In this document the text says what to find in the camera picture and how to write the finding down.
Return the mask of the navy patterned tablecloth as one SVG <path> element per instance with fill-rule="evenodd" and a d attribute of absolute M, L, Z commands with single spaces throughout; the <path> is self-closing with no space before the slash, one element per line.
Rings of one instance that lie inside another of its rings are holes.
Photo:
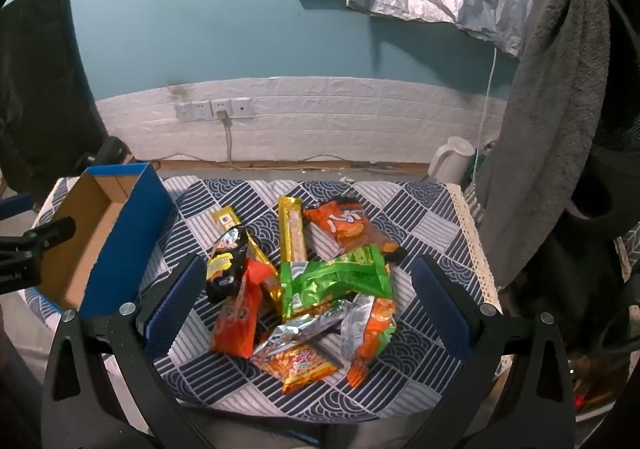
<path fill-rule="evenodd" d="M 174 202 L 131 294 L 189 254 L 210 261 L 245 235 L 277 290 L 200 296 L 157 372 L 181 400 L 248 417 L 352 423 L 432 409 L 461 369 L 462 344 L 428 319 L 412 281 L 435 266 L 479 304 L 494 278 L 452 183 L 172 177 Z"/>

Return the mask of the green snack bag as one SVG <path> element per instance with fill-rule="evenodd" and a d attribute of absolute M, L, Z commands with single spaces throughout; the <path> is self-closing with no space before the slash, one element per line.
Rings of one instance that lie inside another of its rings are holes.
<path fill-rule="evenodd" d="M 330 261 L 282 263 L 282 318 L 288 321 L 314 307 L 361 293 L 383 299 L 393 297 L 385 258 L 376 245 L 337 256 Z"/>

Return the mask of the blue cardboard box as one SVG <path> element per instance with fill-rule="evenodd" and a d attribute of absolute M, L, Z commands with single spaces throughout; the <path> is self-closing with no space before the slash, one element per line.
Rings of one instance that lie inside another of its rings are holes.
<path fill-rule="evenodd" d="M 72 239 L 43 254 L 37 292 L 58 311 L 111 316 L 133 301 L 175 209 L 154 167 L 89 167 L 53 214 L 73 218 Z"/>

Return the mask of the black yellow snack bag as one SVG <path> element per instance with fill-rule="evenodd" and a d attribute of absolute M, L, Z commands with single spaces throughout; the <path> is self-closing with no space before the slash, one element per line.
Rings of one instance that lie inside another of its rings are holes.
<path fill-rule="evenodd" d="M 239 224 L 224 232 L 207 265 L 205 292 L 216 305 L 240 291 L 248 249 L 248 234 Z"/>

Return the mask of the thin gold snack bar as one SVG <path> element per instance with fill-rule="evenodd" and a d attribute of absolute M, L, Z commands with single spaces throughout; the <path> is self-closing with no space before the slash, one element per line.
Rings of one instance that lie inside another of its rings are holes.
<path fill-rule="evenodd" d="M 212 214 L 213 223 L 217 230 L 221 233 L 227 232 L 233 227 L 240 226 L 243 228 L 240 218 L 236 216 L 231 205 L 216 210 Z M 254 240 L 250 232 L 246 232 L 247 235 L 247 256 L 254 261 L 259 261 L 269 267 L 270 276 L 262 281 L 262 291 L 269 296 L 269 300 L 273 305 L 277 313 L 281 313 L 281 297 L 282 287 L 279 282 L 279 276 L 276 267 L 272 265 L 272 262 L 268 259 L 266 254 L 262 251 L 258 243 Z"/>

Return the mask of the grey hanging towel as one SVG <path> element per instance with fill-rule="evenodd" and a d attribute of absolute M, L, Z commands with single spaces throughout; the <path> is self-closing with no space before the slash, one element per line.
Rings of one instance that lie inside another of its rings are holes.
<path fill-rule="evenodd" d="M 480 242 L 497 287 L 532 259 L 570 201 L 610 65 L 608 0 L 534 0 L 495 146 L 476 175 Z"/>

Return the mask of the silver foil snack packet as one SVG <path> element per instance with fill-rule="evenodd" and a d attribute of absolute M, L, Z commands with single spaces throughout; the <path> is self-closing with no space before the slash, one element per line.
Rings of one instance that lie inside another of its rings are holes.
<path fill-rule="evenodd" d="M 318 313 L 303 313 L 283 325 L 278 325 L 254 349 L 252 358 L 262 361 L 302 345 L 341 322 L 352 309 L 348 299 L 337 299 Z"/>

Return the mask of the black office chair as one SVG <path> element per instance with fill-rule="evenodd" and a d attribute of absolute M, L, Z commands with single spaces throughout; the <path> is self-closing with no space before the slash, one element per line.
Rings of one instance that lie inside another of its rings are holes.
<path fill-rule="evenodd" d="M 119 164 L 82 65 L 70 0 L 14 0 L 1 9 L 1 174 L 36 204 L 58 179 Z"/>

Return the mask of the orange silver snack bag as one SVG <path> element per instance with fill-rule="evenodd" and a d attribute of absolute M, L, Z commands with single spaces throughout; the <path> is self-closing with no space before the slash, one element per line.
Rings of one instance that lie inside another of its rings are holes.
<path fill-rule="evenodd" d="M 396 331 L 395 313 L 393 299 L 357 294 L 352 300 L 341 323 L 341 354 L 349 363 L 346 379 L 351 388 L 366 380 L 370 364 L 390 343 Z"/>

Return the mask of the orange brown chip bag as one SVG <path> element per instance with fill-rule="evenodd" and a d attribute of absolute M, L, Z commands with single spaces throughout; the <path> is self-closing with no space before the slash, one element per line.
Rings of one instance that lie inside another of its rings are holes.
<path fill-rule="evenodd" d="M 305 208 L 304 217 L 326 232 L 344 253 L 376 245 L 386 261 L 401 261 L 406 251 L 386 232 L 375 226 L 356 198 L 340 196 Z"/>

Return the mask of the orange noodle snack bag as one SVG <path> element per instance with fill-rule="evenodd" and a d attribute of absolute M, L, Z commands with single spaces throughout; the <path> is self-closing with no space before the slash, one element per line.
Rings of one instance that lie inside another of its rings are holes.
<path fill-rule="evenodd" d="M 254 355 L 250 361 L 282 383 L 282 394 L 299 391 L 338 371 L 340 367 L 310 344 L 299 344 L 268 357 Z"/>

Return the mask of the gold wafer bar wrapper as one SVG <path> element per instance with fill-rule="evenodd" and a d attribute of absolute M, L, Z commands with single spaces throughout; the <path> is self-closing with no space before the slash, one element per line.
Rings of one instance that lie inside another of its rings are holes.
<path fill-rule="evenodd" d="M 282 263 L 297 263 L 307 260 L 304 235 L 302 200 L 292 196 L 280 196 L 278 216 L 281 240 Z"/>

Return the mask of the white electric kettle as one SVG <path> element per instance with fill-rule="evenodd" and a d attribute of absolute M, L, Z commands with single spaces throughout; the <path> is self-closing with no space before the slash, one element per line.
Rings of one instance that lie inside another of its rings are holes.
<path fill-rule="evenodd" d="M 468 140 L 451 136 L 435 151 L 427 175 L 440 183 L 460 184 L 474 154 Z"/>

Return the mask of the white wall socket strip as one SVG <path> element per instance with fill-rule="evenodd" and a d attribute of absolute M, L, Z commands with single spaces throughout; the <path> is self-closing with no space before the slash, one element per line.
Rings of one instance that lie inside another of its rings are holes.
<path fill-rule="evenodd" d="M 233 120 L 255 116 L 253 100 L 247 97 L 176 102 L 179 122 L 204 122 L 204 120 Z"/>

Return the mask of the red orange snack bag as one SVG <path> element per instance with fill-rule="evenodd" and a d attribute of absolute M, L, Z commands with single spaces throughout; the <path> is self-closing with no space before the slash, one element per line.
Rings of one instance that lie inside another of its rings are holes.
<path fill-rule="evenodd" d="M 240 288 L 227 297 L 218 313 L 213 328 L 212 351 L 229 356 L 250 359 L 258 313 L 262 307 L 262 282 L 274 275 L 274 269 L 250 258 L 242 271 Z"/>

